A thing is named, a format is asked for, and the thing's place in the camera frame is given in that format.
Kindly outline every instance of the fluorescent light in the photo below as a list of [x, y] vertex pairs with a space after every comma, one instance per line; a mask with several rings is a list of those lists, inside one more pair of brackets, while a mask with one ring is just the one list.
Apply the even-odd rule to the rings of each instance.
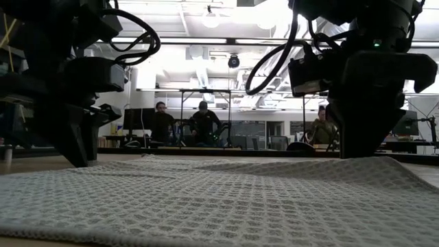
[[180, 92], [178, 89], [137, 89], [142, 92]]
[[439, 93], [405, 93], [405, 96], [410, 97], [437, 97]]
[[251, 38], [238, 38], [237, 44], [242, 45], [283, 45], [287, 42], [287, 39], [251, 39]]
[[161, 38], [162, 43], [225, 44], [225, 38]]
[[210, 56], [223, 56], [225, 58], [230, 56], [230, 53], [225, 52], [225, 51], [210, 51], [209, 52]]
[[[132, 43], [136, 38], [132, 37], [116, 37], [112, 39], [114, 43]], [[192, 44], [226, 44], [225, 38], [161, 38], [162, 43], [172, 45], [175, 43], [184, 43], [188, 45]], [[96, 43], [103, 43], [102, 40], [98, 40]]]
[[439, 42], [422, 42], [422, 41], [414, 41], [412, 43], [412, 48], [424, 48], [424, 47], [439, 47]]

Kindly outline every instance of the desk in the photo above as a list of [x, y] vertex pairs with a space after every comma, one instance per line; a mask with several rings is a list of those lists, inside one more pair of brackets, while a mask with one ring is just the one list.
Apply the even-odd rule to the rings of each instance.
[[162, 150], [228, 150], [241, 151], [241, 148], [204, 148], [204, 147], [158, 147]]
[[[104, 136], [104, 137], [105, 137], [105, 140], [108, 140], [108, 141], [118, 141], [119, 145], [117, 145], [117, 146], [119, 146], [119, 148], [123, 148], [124, 145], [128, 142], [127, 139], [126, 139], [126, 136]], [[143, 138], [143, 137], [131, 137], [131, 140], [132, 141], [138, 141], [142, 148], [145, 147], [145, 141], [146, 141], [146, 146], [149, 146], [151, 144], [150, 143], [151, 142], [151, 137], [145, 137], [145, 138]]]
[[433, 146], [428, 141], [386, 141], [381, 144], [379, 150], [391, 150], [392, 152], [408, 152], [409, 154], [417, 154], [418, 146]]

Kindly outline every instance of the black cable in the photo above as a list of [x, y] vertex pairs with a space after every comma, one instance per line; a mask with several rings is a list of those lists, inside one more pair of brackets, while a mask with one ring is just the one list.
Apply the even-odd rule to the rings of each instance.
[[147, 33], [147, 32], [143, 33], [142, 35], [140, 35], [139, 37], [137, 37], [136, 40], [134, 40], [134, 41], [131, 43], [131, 45], [129, 45], [129, 46], [126, 47], [125, 49], [120, 49], [120, 48], [118, 48], [118, 47], [117, 47], [117, 46], [116, 46], [111, 40], [110, 40], [109, 44], [110, 44], [110, 46], [111, 46], [114, 50], [116, 50], [116, 51], [118, 51], [118, 52], [126, 52], [126, 51], [131, 50], [135, 45], [139, 44], [141, 41], [145, 40], [145, 38], [148, 37], [149, 35], [150, 35], [150, 34]]
[[313, 46], [320, 52], [323, 53], [323, 51], [321, 50], [320, 46], [319, 46], [319, 42], [318, 42], [318, 37], [316, 35], [316, 33], [313, 30], [313, 21], [308, 20], [308, 32], [309, 34], [311, 34], [311, 37], [313, 39]]
[[414, 37], [414, 32], [415, 32], [415, 24], [414, 24], [414, 19], [412, 18], [412, 15], [407, 10], [405, 10], [405, 8], [401, 7], [401, 5], [397, 4], [395, 1], [393, 1], [393, 0], [387, 0], [387, 1], [389, 3], [391, 3], [394, 7], [398, 8], [400, 11], [402, 11], [407, 16], [407, 18], [409, 19], [409, 22], [410, 22], [410, 26], [409, 26], [409, 32], [410, 32], [409, 40], [410, 40], [410, 46], [411, 46], [412, 40], [413, 40], [413, 37]]
[[[422, 0], [422, 1], [419, 3], [421, 9], [424, 7], [424, 4], [425, 4], [425, 0]], [[414, 17], [413, 17], [413, 21], [416, 21], [416, 19], [418, 18], [418, 16], [419, 16], [419, 14], [417, 14], [416, 16], [414, 16]]]
[[327, 36], [326, 34], [323, 33], [318, 33], [316, 34], [318, 42], [325, 42], [326, 44], [329, 45], [330, 48], [334, 49], [334, 50], [338, 50], [341, 51], [342, 48], [334, 41], [335, 39], [332, 39], [331, 37]]
[[[288, 41], [284, 45], [278, 46], [275, 49], [273, 49], [271, 52], [269, 52], [267, 55], [265, 55], [253, 68], [252, 72], [248, 76], [247, 82], [246, 82], [246, 93], [248, 95], [255, 95], [262, 91], [276, 76], [278, 71], [283, 66], [284, 62], [287, 60], [289, 52], [291, 51], [293, 45], [295, 44], [294, 40], [296, 39], [297, 29], [298, 29], [298, 7], [299, 1], [295, 0], [293, 2], [293, 21], [291, 24], [291, 31], [289, 33]], [[274, 54], [278, 53], [279, 51], [283, 50], [283, 53], [281, 54], [281, 57], [279, 58], [276, 66], [274, 66], [273, 70], [270, 72], [268, 77], [256, 88], [250, 90], [250, 86], [252, 84], [253, 77], [256, 75], [256, 72], [259, 70], [259, 68], [267, 61], [269, 60]]]
[[[137, 17], [133, 14], [130, 14], [128, 12], [125, 12], [123, 10], [117, 10], [117, 9], [102, 10], [102, 14], [103, 15], [109, 14], [109, 15], [121, 16], [121, 17], [126, 18], [126, 19], [136, 23], [137, 25], [141, 26], [145, 30], [145, 34], [142, 34], [137, 39], [139, 39], [141, 37], [145, 38], [146, 36], [150, 36], [151, 42], [150, 42], [150, 47], [148, 48], [147, 51], [138, 52], [138, 53], [134, 53], [134, 54], [124, 54], [124, 55], [118, 56], [115, 59], [115, 62], [117, 64], [125, 65], [125, 66], [132, 66], [132, 65], [140, 64], [143, 61], [147, 60], [151, 55], [157, 53], [158, 50], [160, 49], [160, 47], [161, 47], [160, 37], [158, 36], [156, 31], [154, 31], [152, 29], [152, 27], [150, 27], [147, 23], [142, 21], [139, 17]], [[126, 60], [128, 58], [139, 58], [139, 59], [134, 61], [134, 62], [125, 62], [124, 60]]]
[[349, 30], [349, 31], [346, 31], [346, 32], [342, 32], [340, 34], [336, 34], [336, 35], [331, 36], [329, 38], [331, 40], [339, 40], [339, 39], [342, 39], [342, 38], [347, 38], [349, 35], [355, 34], [357, 32], [358, 32], [358, 30]]
[[118, 0], [113, 0], [115, 2], [115, 9], [119, 9], [119, 1]]

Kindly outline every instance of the woman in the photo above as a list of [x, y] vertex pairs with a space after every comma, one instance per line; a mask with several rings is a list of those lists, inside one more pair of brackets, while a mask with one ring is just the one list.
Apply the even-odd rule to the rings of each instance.
[[312, 123], [312, 140], [310, 144], [330, 144], [331, 140], [335, 137], [337, 129], [335, 126], [327, 121], [326, 110], [324, 106], [320, 106], [318, 109], [318, 119]]
[[174, 124], [174, 118], [165, 112], [166, 105], [163, 102], [156, 104], [156, 114], [154, 115], [154, 124], [152, 126], [151, 138], [153, 141], [168, 143], [170, 128]]

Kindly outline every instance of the ceiling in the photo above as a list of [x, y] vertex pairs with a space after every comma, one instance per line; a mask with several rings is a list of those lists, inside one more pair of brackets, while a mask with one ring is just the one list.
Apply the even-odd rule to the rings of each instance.
[[[143, 19], [162, 38], [285, 38], [292, 14], [286, 4], [286, 0], [267, 0], [257, 7], [237, 8], [237, 0], [119, 0], [119, 8]], [[208, 16], [206, 16], [207, 5], [211, 6], [213, 13]], [[209, 24], [212, 25], [212, 20], [209, 18], [217, 22], [214, 23], [217, 24], [217, 27], [207, 27]], [[138, 25], [125, 19], [120, 19], [120, 21], [123, 25], [123, 31], [119, 36], [137, 37], [143, 33]], [[336, 34], [346, 29], [346, 26], [337, 27], [327, 23], [320, 28], [321, 30], [318, 31]], [[299, 32], [306, 31], [305, 25]], [[416, 21], [415, 39], [417, 41], [437, 40], [439, 42], [439, 1], [426, 1], [424, 12]], [[203, 45], [208, 50], [208, 60], [200, 63], [188, 58], [187, 48], [189, 47], [190, 45], [163, 45], [161, 50], [150, 58], [157, 68], [156, 82], [159, 85], [181, 82], [183, 87], [184, 83], [188, 83], [192, 78], [197, 78], [200, 67], [205, 68], [209, 79], [230, 78], [236, 80], [239, 71], [253, 68], [272, 49], [262, 46]], [[95, 44], [92, 48], [96, 56], [115, 58], [120, 55], [107, 44]], [[137, 45], [133, 51], [145, 48], [147, 46]], [[439, 61], [439, 49], [413, 49], [410, 52], [428, 54], [434, 60]], [[230, 54], [239, 56], [241, 65], [238, 69], [228, 68], [227, 62]], [[268, 74], [272, 66], [273, 64], [269, 64], [259, 74]]]

